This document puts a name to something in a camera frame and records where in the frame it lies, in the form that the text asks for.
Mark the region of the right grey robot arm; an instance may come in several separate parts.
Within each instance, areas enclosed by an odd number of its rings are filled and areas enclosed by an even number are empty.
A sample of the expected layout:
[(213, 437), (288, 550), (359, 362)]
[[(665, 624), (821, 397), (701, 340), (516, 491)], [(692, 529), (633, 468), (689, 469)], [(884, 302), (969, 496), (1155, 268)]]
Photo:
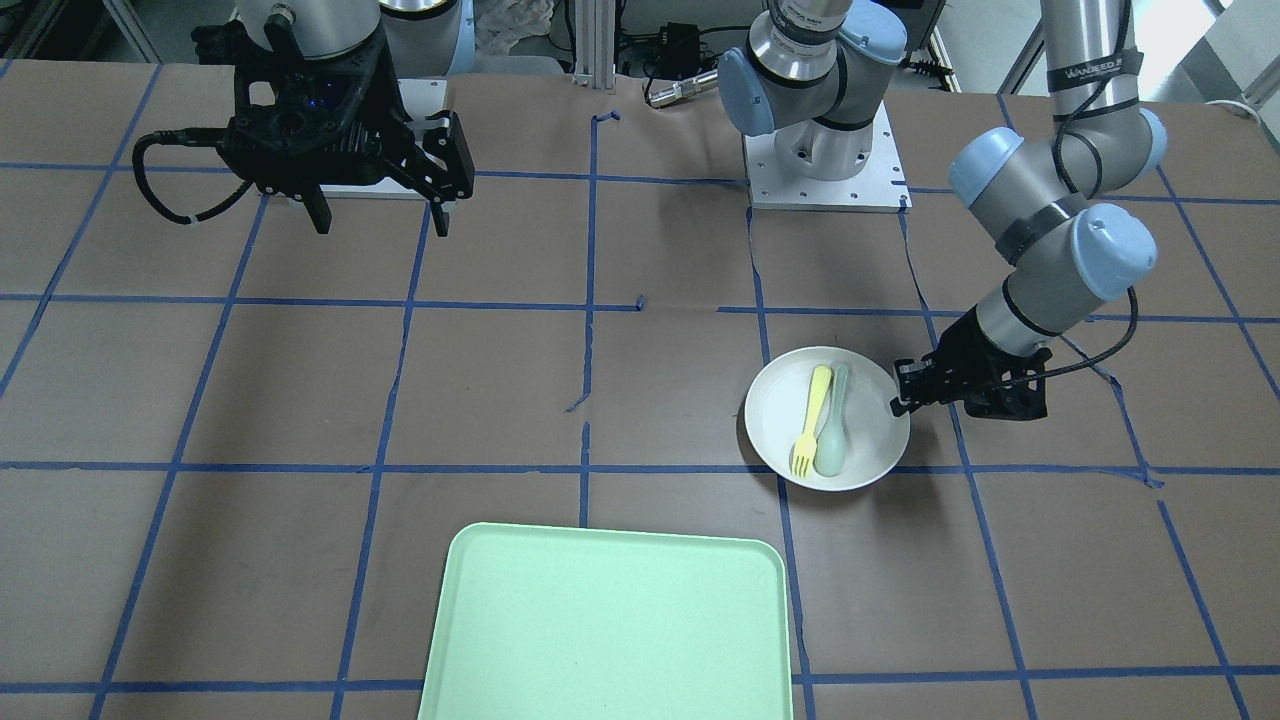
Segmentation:
[(233, 117), (215, 142), (261, 193), (301, 202), (319, 233), (324, 190), (381, 181), (420, 195), (439, 236), (448, 206), (474, 193), (458, 115), (404, 105), (375, 1), (241, 1), (238, 17), (192, 31), (198, 60), (234, 69)]

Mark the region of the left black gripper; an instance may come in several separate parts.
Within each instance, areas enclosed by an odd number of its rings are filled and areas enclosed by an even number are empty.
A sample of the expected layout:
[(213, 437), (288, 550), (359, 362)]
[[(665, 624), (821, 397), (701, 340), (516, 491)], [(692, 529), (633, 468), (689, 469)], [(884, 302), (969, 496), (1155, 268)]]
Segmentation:
[(940, 337), (933, 352), (920, 361), (909, 357), (893, 364), (899, 396), (890, 401), (895, 416), (905, 416), (931, 404), (960, 401), (969, 416), (1006, 421), (1033, 421), (1047, 416), (1044, 382), (1034, 375), (1052, 357), (1048, 348), (1009, 354), (980, 328), (972, 309)]

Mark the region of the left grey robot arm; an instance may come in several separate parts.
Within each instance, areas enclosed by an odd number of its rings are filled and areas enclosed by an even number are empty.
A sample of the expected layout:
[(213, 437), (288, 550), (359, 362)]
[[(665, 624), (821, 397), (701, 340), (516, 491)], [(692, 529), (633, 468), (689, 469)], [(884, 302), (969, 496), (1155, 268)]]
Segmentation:
[[(1169, 136), (1139, 104), (1143, 61), (1129, 1), (1041, 5), (1053, 133), (1007, 127), (975, 137), (948, 168), (961, 205), (1010, 265), (1002, 283), (936, 347), (893, 365), (893, 415), (960, 402), (979, 419), (1047, 413), (1050, 342), (1121, 296), (1155, 266), (1147, 227), (1101, 200), (1152, 172)], [(745, 40), (719, 56), (719, 96), (746, 137), (773, 136), (817, 181), (856, 174), (908, 29), (874, 1), (769, 1)]]

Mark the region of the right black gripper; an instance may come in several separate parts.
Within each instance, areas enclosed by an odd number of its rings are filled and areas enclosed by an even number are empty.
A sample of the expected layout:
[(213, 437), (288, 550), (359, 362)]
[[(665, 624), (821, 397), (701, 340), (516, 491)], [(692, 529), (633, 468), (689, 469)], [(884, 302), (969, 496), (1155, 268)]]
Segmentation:
[(451, 110), (410, 115), (380, 26), (330, 56), (306, 54), (300, 20), (230, 20), (191, 37), (201, 63), (234, 69), (234, 113), (195, 129), (196, 146), (261, 190), (302, 199), (317, 234), (332, 228), (323, 186), (384, 179), (430, 201), (434, 232), (449, 234), (448, 202), (474, 193), (461, 122)]

